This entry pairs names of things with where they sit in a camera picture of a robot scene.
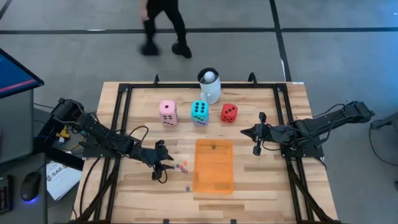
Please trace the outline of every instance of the computer monitor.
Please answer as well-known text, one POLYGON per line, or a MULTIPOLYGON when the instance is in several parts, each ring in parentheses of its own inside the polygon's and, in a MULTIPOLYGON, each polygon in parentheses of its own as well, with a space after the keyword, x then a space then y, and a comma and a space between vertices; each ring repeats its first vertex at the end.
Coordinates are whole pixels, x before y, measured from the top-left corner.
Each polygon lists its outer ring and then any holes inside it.
POLYGON ((42 85, 43 80, 0 49, 0 99, 42 85))

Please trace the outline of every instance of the orange tray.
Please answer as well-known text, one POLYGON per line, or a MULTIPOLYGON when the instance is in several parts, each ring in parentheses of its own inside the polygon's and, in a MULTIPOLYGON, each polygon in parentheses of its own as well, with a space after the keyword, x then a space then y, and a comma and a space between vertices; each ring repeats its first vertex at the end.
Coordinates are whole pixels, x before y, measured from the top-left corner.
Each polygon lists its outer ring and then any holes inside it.
POLYGON ((194 192, 231 194, 234 191, 233 142, 198 139, 193 173, 194 192))

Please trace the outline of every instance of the white cylindrical container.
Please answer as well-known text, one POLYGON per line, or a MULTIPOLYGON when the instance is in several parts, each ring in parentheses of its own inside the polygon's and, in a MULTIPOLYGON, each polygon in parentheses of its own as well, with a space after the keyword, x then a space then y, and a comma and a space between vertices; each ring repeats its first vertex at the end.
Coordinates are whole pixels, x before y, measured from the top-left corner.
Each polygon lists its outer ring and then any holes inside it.
POLYGON ((216 103, 221 95, 221 82, 214 68, 205 68, 198 74, 201 88, 200 98, 208 104, 216 103))

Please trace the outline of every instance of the wooden tabletop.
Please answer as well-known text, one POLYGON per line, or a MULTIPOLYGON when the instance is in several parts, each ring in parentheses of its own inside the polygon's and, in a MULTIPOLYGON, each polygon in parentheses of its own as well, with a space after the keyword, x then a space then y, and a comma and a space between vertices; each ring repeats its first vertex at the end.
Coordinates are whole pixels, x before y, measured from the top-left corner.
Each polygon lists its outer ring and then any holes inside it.
MULTIPOLYGON (((106 82, 98 106, 101 123, 110 127, 119 83, 106 82)), ((288 83, 290 104, 294 119, 311 117, 307 93, 304 85, 288 83)), ((295 223, 292 196, 284 158, 279 151, 262 150, 261 156, 254 156, 254 143, 240 130, 258 123, 258 114, 263 111, 267 122, 278 124, 274 94, 271 89, 222 89, 219 101, 210 105, 210 123, 208 126, 194 126, 190 119, 191 103, 200 100, 200 89, 134 89, 127 121, 127 132, 139 125, 150 129, 144 146, 154 147, 159 139, 165 140, 169 154, 174 161, 165 161, 168 165, 182 164, 188 174, 180 170, 168 171, 169 180, 165 184, 151 180, 152 169, 145 164, 130 159, 121 160, 118 186, 114 201, 112 223, 161 223, 169 219, 171 223, 229 223, 237 219, 238 223, 295 223), (159 119, 159 102, 174 100, 177 104, 179 124, 165 127, 159 119), (233 124, 220 122, 221 108, 224 103, 235 104, 238 117, 233 124), (230 139, 234 141, 234 192, 230 195, 199 194, 187 192, 192 189, 195 141, 197 139, 230 139)), ((125 95, 118 119, 121 115, 125 95)), ((280 94, 282 109, 285 107, 280 94)), ((144 130, 134 133, 141 138, 144 130)), ((278 145, 266 144, 277 149, 278 145)), ((85 162, 83 175, 75 201, 75 210, 79 210, 83 181, 95 159, 85 162)), ((325 168, 315 159, 303 158, 308 188, 322 209, 332 218, 337 218, 330 192, 325 168)), ((88 180, 83 197, 83 210, 96 193, 100 184, 103 159, 97 163, 88 180)), ((300 205, 303 218, 306 218, 303 198, 300 205)), ((105 217, 108 194, 105 195, 101 218, 105 217)))

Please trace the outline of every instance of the black shoe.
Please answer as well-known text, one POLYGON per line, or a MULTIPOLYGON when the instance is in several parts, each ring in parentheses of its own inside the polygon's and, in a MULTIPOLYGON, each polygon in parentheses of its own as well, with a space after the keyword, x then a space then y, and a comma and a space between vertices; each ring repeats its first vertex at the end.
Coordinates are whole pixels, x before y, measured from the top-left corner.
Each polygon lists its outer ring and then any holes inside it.
POLYGON ((187 44, 174 43, 172 46, 172 52, 176 55, 182 55, 185 58, 192 58, 191 49, 187 44))
POLYGON ((141 46, 141 54, 145 56, 159 55, 159 50, 153 41, 147 41, 141 46))

